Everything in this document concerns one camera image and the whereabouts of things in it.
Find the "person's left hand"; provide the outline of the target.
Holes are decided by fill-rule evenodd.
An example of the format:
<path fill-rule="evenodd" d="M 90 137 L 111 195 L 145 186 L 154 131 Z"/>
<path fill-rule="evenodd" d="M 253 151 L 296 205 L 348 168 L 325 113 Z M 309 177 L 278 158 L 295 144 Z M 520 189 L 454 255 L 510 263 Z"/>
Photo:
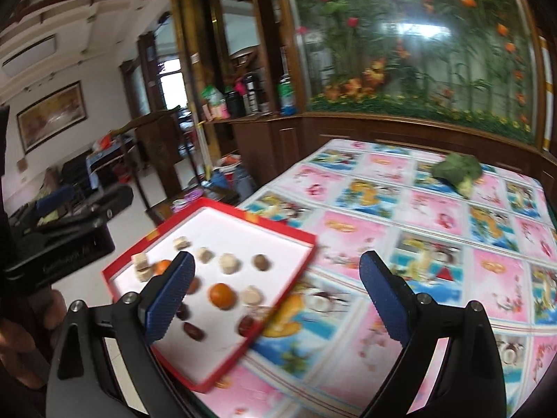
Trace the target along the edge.
<path fill-rule="evenodd" d="M 54 332 L 62 324 L 67 307 L 60 291 L 50 289 L 48 293 L 48 306 L 44 310 L 42 323 L 51 337 L 51 345 L 55 346 L 57 338 Z M 23 359 L 23 355 L 35 349 L 35 341 L 22 326 L 1 320 L 1 362 L 13 378 L 32 390 L 40 389 L 47 379 Z"/>

